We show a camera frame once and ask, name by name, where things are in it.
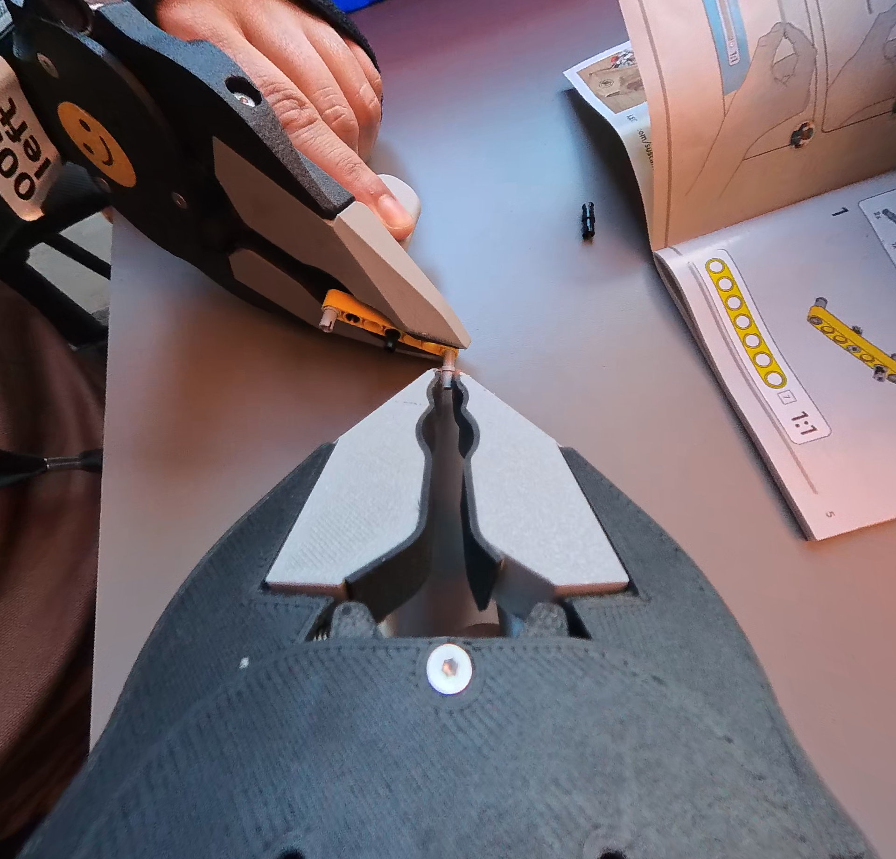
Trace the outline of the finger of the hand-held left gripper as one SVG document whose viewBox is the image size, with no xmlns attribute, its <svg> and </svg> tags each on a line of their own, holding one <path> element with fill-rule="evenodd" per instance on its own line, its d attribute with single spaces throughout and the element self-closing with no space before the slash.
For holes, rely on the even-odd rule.
<svg viewBox="0 0 896 859">
<path fill-rule="evenodd" d="M 293 259 L 335 277 L 406 332 L 465 349 L 470 338 L 442 294 L 363 203 L 334 219 L 306 207 L 217 137 L 218 182 L 242 221 Z"/>
<path fill-rule="evenodd" d="M 320 329 L 322 302 L 326 293 L 336 288 L 326 288 L 321 298 L 315 298 L 308 288 L 250 249 L 243 248 L 233 253 L 230 269 L 234 279 L 246 287 L 253 297 L 260 296 L 286 314 Z M 366 334 L 361 334 L 357 339 L 383 345 Z"/>
</svg>

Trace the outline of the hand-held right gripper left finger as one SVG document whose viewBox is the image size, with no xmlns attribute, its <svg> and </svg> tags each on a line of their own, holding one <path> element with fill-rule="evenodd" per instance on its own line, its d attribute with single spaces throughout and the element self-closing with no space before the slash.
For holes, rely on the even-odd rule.
<svg viewBox="0 0 896 859">
<path fill-rule="evenodd" d="M 381 621 L 420 589 L 438 390 L 425 372 L 336 441 L 267 574 L 272 590 L 351 600 Z"/>
</svg>

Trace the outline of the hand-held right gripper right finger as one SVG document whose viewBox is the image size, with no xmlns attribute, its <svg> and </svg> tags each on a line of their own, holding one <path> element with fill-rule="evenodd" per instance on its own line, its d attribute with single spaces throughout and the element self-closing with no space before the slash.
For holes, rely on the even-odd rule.
<svg viewBox="0 0 896 859">
<path fill-rule="evenodd" d="M 529 611 L 625 589 L 629 577 L 556 441 L 468 375 L 455 381 L 454 413 L 477 607 Z"/>
</svg>

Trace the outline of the lego instruction booklet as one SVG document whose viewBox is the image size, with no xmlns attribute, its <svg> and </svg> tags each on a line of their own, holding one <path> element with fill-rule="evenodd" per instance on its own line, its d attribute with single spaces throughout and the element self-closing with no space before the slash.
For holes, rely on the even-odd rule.
<svg viewBox="0 0 896 859">
<path fill-rule="evenodd" d="M 894 518 L 895 0 L 619 0 L 666 287 L 805 535 Z"/>
</svg>

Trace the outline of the person's left hand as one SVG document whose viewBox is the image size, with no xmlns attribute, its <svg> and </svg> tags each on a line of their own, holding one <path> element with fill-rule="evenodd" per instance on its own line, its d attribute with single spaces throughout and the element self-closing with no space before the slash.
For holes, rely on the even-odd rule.
<svg viewBox="0 0 896 859">
<path fill-rule="evenodd" d="M 160 0 L 160 27 L 206 40 L 240 65 L 293 146 L 366 204 L 397 240 L 415 221 L 366 165 L 383 85 L 365 51 L 290 0 Z"/>
</svg>

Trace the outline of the small printed leaflet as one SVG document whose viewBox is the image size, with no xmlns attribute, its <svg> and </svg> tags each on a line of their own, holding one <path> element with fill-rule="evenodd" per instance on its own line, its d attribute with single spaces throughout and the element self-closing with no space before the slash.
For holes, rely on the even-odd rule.
<svg viewBox="0 0 896 859">
<path fill-rule="evenodd" d="M 651 122 L 632 43 L 626 41 L 564 73 L 622 140 L 642 190 L 652 186 Z"/>
</svg>

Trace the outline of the black metal frame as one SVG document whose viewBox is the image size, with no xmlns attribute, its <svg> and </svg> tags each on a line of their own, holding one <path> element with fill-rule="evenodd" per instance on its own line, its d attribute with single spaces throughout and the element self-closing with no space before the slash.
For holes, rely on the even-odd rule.
<svg viewBox="0 0 896 859">
<path fill-rule="evenodd" d="M 14 237 L 1 254 L 1 280 L 35 307 L 76 349 L 105 342 L 108 326 L 99 322 L 28 264 L 30 250 L 46 244 L 87 270 L 110 279 L 111 266 L 88 249 L 56 232 L 35 232 L 28 227 Z"/>
</svg>

